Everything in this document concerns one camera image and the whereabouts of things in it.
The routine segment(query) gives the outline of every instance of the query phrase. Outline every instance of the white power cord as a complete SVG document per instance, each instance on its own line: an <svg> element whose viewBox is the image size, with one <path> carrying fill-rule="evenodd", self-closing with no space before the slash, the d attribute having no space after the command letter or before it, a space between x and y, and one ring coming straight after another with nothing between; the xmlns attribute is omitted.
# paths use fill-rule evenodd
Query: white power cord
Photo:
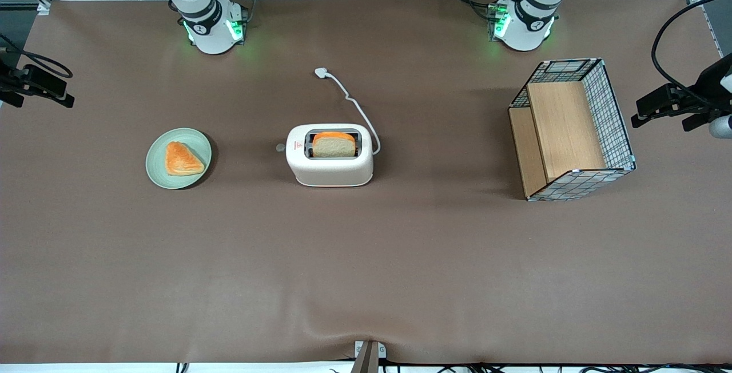
<svg viewBox="0 0 732 373"><path fill-rule="evenodd" d="M335 76L333 76L331 73L328 73L328 69L325 68L324 66L322 66L321 68L316 68L316 76L318 76L318 78L330 78L333 81L335 81L335 83L338 84L340 89L343 90L343 94L345 94L345 99L350 102L353 102L353 104L356 105L356 110L358 110L359 113L361 113L361 116L364 118L364 121L366 121L366 124L371 129L371 133L373 133L373 137L376 140L376 150L374 150L373 154L379 154L379 151L381 151L381 141L379 141L379 134L376 134L376 130L373 128L373 125L371 125L371 121L369 121L368 117L366 117L366 114L364 113L364 111L361 110L361 106L359 105L359 102L356 101L355 98L351 97L350 94L348 94L348 90L345 89L345 87L340 83L340 81Z"/></svg>

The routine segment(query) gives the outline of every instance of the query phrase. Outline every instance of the bread slice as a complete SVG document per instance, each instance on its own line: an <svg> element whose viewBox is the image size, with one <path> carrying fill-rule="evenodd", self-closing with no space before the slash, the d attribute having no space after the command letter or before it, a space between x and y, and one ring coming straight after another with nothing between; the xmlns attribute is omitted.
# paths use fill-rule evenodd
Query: bread slice
<svg viewBox="0 0 732 373"><path fill-rule="evenodd" d="M171 141L165 147L165 170L169 175L192 176L203 173L204 169L203 162L185 144Z"/></svg>
<svg viewBox="0 0 732 373"><path fill-rule="evenodd" d="M340 131L324 131L313 138L313 157L353 157L356 139Z"/></svg>

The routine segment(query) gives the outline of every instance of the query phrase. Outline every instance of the wire mesh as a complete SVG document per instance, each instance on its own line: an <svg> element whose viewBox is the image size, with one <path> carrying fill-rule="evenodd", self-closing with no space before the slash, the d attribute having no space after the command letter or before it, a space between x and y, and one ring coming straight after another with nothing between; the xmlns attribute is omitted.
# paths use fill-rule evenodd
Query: wire mesh
<svg viewBox="0 0 732 373"><path fill-rule="evenodd" d="M579 199L635 170L635 156L601 58L540 63L510 107L529 107L528 84L563 81L582 82L607 169L571 170L529 197L529 201Z"/></svg>

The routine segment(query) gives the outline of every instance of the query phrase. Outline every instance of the white toaster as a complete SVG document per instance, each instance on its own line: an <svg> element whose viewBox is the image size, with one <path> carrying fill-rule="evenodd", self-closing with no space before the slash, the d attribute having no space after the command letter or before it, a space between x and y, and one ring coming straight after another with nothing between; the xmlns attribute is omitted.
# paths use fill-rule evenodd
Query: white toaster
<svg viewBox="0 0 732 373"><path fill-rule="evenodd" d="M313 137L322 131L340 131L356 139L355 157L313 157ZM373 176L373 148L368 130L358 124L299 125L287 136L287 163L302 185L312 187L356 187Z"/></svg>

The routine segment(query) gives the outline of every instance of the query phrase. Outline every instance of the green led light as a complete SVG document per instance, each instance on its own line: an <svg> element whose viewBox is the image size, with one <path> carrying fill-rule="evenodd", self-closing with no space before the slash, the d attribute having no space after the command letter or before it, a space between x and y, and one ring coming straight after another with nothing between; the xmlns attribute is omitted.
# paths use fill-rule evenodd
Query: green led light
<svg viewBox="0 0 732 373"><path fill-rule="evenodd" d="M502 37L506 34L506 29L508 28L508 25L511 23L511 15L509 13L505 13L501 19L496 23L496 36Z"/></svg>
<svg viewBox="0 0 732 373"><path fill-rule="evenodd" d="M549 34L551 33L551 25L554 24L554 18L549 21L549 24L547 24L547 32L544 33L544 38L549 37Z"/></svg>
<svg viewBox="0 0 732 373"><path fill-rule="evenodd" d="M193 42L193 34L190 33L190 28L188 27L188 23L183 21L183 27L185 27L186 33L188 33L188 39Z"/></svg>
<svg viewBox="0 0 732 373"><path fill-rule="evenodd" d="M233 39L236 39L236 40L241 39L241 34L243 31L241 31L240 23L236 23L236 22L232 23L231 21L229 21L227 19L226 26L228 27L229 32L231 33L231 37L233 37Z"/></svg>

